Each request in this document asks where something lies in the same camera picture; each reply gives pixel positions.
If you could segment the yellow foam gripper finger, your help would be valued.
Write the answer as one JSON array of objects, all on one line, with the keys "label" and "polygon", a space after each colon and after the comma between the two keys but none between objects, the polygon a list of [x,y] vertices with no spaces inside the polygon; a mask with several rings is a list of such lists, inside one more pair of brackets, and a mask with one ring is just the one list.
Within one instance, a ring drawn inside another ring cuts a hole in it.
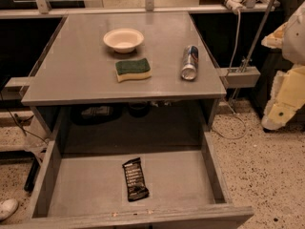
[{"label": "yellow foam gripper finger", "polygon": [[281,26],[279,26],[274,32],[265,36],[261,40],[261,45],[270,49],[282,49],[287,25],[288,23],[285,22]]},{"label": "yellow foam gripper finger", "polygon": [[305,66],[293,65],[286,73],[278,71],[270,96],[261,124],[274,131],[284,127],[305,105]]}]

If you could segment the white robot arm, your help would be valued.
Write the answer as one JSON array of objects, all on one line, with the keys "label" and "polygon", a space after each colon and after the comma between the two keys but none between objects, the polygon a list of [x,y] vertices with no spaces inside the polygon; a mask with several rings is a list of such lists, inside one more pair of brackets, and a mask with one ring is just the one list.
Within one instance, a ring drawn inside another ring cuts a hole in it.
[{"label": "white robot arm", "polygon": [[281,49],[283,58],[293,64],[286,73],[276,73],[264,110],[261,124],[273,131],[284,127],[305,105],[305,2],[261,44]]}]

